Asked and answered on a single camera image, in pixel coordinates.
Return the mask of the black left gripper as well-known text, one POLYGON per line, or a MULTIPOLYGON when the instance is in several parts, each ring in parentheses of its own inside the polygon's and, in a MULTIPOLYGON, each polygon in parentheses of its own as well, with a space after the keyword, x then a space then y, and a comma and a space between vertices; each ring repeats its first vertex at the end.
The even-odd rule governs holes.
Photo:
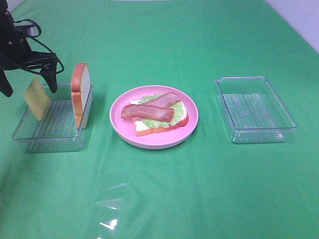
POLYGON ((56 93, 57 91, 57 55, 35 37, 31 39, 47 51, 33 51, 26 38, 0 43, 0 91, 6 97, 11 97, 13 90, 4 70, 21 69, 29 73, 41 75, 47 82, 51 92, 56 93))

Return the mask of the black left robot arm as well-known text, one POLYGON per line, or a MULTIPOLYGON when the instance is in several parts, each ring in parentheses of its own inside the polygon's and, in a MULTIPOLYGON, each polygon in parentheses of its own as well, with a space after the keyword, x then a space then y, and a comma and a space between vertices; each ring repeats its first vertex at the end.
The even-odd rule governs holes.
POLYGON ((62 62, 49 47, 36 38, 42 33, 40 26, 31 19, 29 24, 17 25, 8 10, 7 1, 0 2, 0 91, 7 97, 13 89, 5 71, 22 69, 41 75, 52 93, 57 91, 56 75, 64 71, 62 62), (46 48, 47 52, 33 51, 27 41, 30 38, 46 48))

